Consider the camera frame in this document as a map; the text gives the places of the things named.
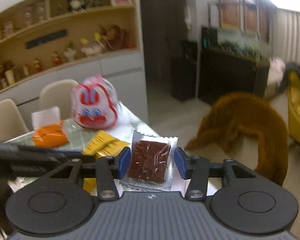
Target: table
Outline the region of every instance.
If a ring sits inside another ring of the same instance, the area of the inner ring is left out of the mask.
[[[146,123],[142,122],[138,117],[136,117],[125,105],[122,103],[119,107],[118,114],[118,123],[111,129],[105,130],[107,133],[112,135],[113,137],[118,138],[119,140],[126,141],[128,143],[132,143],[133,131],[137,130],[140,133],[146,135],[159,136],[154,130],[152,130]],[[77,125],[72,119],[67,119],[64,121],[64,131],[67,134],[69,143],[58,147],[61,150],[83,150],[85,146],[88,144],[90,139],[93,138],[96,131],[83,129],[79,125]],[[11,139],[7,142],[12,144],[22,144],[27,146],[34,145],[32,142],[32,134],[34,132],[31,131],[14,139]],[[19,184],[10,184],[13,190],[18,190],[21,187],[24,187],[26,184],[32,182],[33,179],[26,179]],[[186,188],[189,185],[190,180],[183,180],[180,177],[177,167],[174,167],[174,176],[172,182],[171,191],[180,191],[184,196],[186,192]],[[123,191],[132,191],[129,188],[122,187],[119,184],[118,180],[115,180],[118,193],[121,196]],[[210,182],[208,183],[207,195],[213,195],[217,191],[217,188],[214,187]]]

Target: wooden shelf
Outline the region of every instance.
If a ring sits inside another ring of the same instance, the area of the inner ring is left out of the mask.
[[[10,37],[8,38],[4,38],[2,40],[0,40],[0,45],[8,42],[8,41],[12,41],[15,38],[21,38],[29,33],[35,32],[39,29],[42,28],[46,28],[48,25],[54,25],[59,23],[60,21],[64,21],[64,20],[68,20],[70,18],[73,17],[78,17],[80,15],[88,15],[91,13],[98,13],[98,12],[106,12],[106,11],[114,11],[114,10],[123,10],[123,9],[134,9],[135,7],[133,5],[125,5],[125,6],[100,6],[100,7],[96,7],[96,8],[89,8],[85,11],[82,12],[69,12],[69,13],[65,13],[59,16],[55,16],[55,17],[51,17],[47,20],[43,20],[40,22],[37,22],[29,27],[23,28],[19,31],[16,31],[15,33],[13,33]]]
[[[124,53],[132,53],[132,52],[136,52],[136,51],[139,51],[139,49],[137,48],[133,48],[133,49],[121,49],[121,50],[116,50],[116,51],[108,51],[108,52],[105,52],[105,53],[102,53],[100,54],[99,56],[95,56],[95,57],[84,57],[84,58],[80,58],[78,60],[75,60],[75,61],[72,61],[72,62],[67,62],[67,63],[64,63],[60,66],[55,66],[55,67],[51,67],[49,69],[46,69],[40,73],[36,73],[36,74],[33,74],[31,76],[28,76],[18,82],[16,82],[15,84],[11,85],[11,86],[8,86],[4,89],[1,89],[0,90],[0,94],[8,91],[9,89],[12,89],[20,84],[22,84],[23,82],[26,82],[26,81],[29,81],[33,78],[36,78],[36,77],[39,77],[41,75],[45,75],[45,74],[48,74],[48,73],[51,73],[51,72],[55,72],[55,71],[58,71],[60,69],[63,69],[63,68],[67,68],[67,67],[71,67],[71,66],[74,66],[74,65],[79,65],[79,64],[82,64],[84,62],[89,62],[89,61],[93,61],[93,60],[97,60],[99,58],[104,58],[104,57],[112,57],[112,56],[116,56],[116,55],[119,55],[119,54],[124,54]]]

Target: cartoon character bag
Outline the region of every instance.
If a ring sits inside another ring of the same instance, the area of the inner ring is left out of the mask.
[[[72,118],[88,129],[108,129],[118,120],[118,98],[114,87],[102,76],[90,77],[71,93]]]

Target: black circular joint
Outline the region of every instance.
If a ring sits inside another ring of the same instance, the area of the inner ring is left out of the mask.
[[[214,194],[210,208],[232,230],[260,235],[285,230],[298,214],[295,197],[265,179],[238,179]]]
[[[84,223],[92,210],[89,193],[64,179],[39,179],[13,194],[6,204],[11,223],[36,236],[72,230]]]
[[[58,192],[41,192],[29,200],[30,208],[38,213],[57,212],[66,204],[66,197]]]
[[[243,209],[255,213],[267,212],[275,205],[271,195],[260,191],[245,192],[239,196],[238,202]]]

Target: yellow chair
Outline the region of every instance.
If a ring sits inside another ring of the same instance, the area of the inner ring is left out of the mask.
[[[300,147],[300,79],[291,71],[289,74],[290,84],[288,87],[288,130],[291,138]]]

